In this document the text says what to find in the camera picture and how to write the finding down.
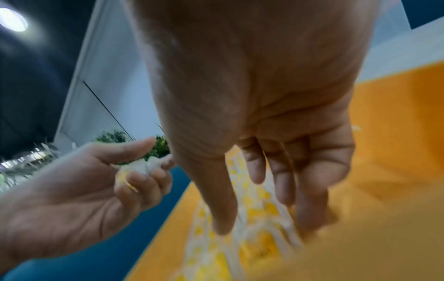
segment blue wall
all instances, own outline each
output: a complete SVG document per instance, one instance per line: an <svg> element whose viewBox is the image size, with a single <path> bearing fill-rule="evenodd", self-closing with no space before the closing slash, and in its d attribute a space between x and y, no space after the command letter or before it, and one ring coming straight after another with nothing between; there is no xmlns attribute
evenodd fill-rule
<svg viewBox="0 0 444 281"><path fill-rule="evenodd" d="M402 3L412 29L444 16L444 0L402 0Z"/></svg>
<svg viewBox="0 0 444 281"><path fill-rule="evenodd" d="M123 280L190 183L179 167L171 173L171 193L116 236L68 256L25 262L6 274L3 281Z"/></svg>

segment round light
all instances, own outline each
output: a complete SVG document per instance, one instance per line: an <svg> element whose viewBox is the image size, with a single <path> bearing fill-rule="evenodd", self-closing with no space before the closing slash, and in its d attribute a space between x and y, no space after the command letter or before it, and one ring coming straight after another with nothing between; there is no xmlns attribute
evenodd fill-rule
<svg viewBox="0 0 444 281"><path fill-rule="evenodd" d="M0 25L12 31L23 32L28 29L28 23L18 12L8 8L0 8Z"/></svg>

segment pile of candy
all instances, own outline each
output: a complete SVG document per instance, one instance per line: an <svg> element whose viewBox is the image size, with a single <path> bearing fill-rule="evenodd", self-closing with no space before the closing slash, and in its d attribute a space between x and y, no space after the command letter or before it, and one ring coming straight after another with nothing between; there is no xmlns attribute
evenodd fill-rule
<svg viewBox="0 0 444 281"><path fill-rule="evenodd" d="M270 171L262 185L253 184L240 153L227 161L239 202L238 218L230 235L211 228L211 213L200 202L185 249L183 267L173 281L229 281L242 279L272 259L284 258L302 247L287 208L274 194Z"/></svg>

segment hand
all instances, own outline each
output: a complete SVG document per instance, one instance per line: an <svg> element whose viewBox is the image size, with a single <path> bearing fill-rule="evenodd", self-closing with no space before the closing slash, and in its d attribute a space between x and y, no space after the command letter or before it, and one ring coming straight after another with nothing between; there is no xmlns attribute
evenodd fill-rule
<svg viewBox="0 0 444 281"><path fill-rule="evenodd" d="M91 143L57 159L22 186L0 196L0 257L22 262L84 249L119 232L170 192L174 163L163 158L150 176L129 172L115 185L113 164L139 159L155 138Z"/></svg>
<svg viewBox="0 0 444 281"><path fill-rule="evenodd" d="M237 213L224 161L234 144L255 183L268 159L277 198L296 202L300 227L321 226L327 188L350 169L348 104L378 2L127 3L174 159L215 230L230 231Z"/></svg>

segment dark ceiling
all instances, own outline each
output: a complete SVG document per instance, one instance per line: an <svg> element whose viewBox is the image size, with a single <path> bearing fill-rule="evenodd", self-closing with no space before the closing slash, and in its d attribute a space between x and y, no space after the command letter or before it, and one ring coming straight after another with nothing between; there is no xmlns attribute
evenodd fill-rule
<svg viewBox="0 0 444 281"><path fill-rule="evenodd" d="M0 159L53 140L94 2L0 0L29 24L0 25Z"/></svg>

